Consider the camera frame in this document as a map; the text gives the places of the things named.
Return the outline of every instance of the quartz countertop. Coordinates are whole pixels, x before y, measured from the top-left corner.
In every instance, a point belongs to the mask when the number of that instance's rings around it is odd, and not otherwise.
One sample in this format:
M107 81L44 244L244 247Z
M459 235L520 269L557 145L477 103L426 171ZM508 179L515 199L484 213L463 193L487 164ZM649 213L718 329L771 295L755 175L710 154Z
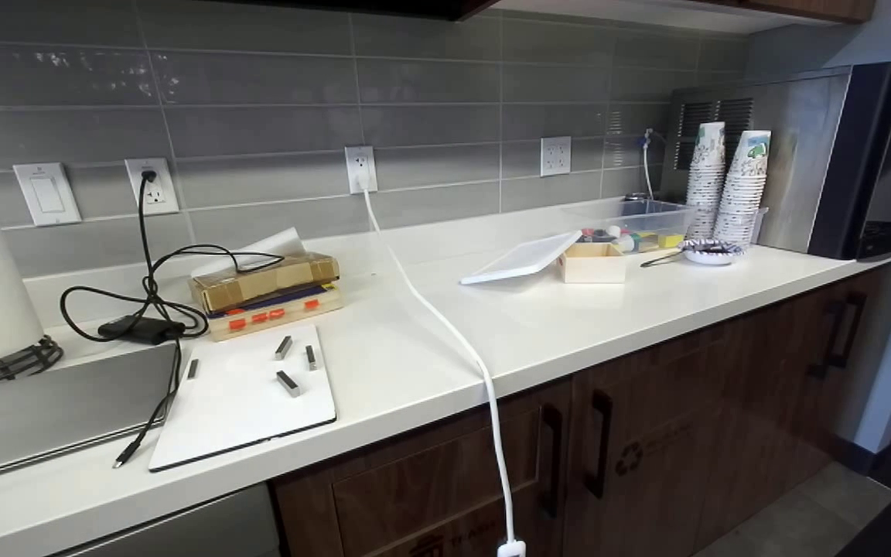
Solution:
M725 269L659 264L630 271L627 285L607 289L562 285L553 269L508 285L459 285L459 274L491 264L516 242L602 215L603 205L591 202L396 230L390 242L417 289L487 356L499 397L891 264L752 247ZM163 473L145 471L158 435L120 471L111 471L111 462L124 438L6 473L0 557L75 549L484 406L477 369L406 295L374 235L322 238L310 247L334 254L345 267L347 305L315 320L338 422ZM111 356L75 343L64 330L52 333L73 359Z

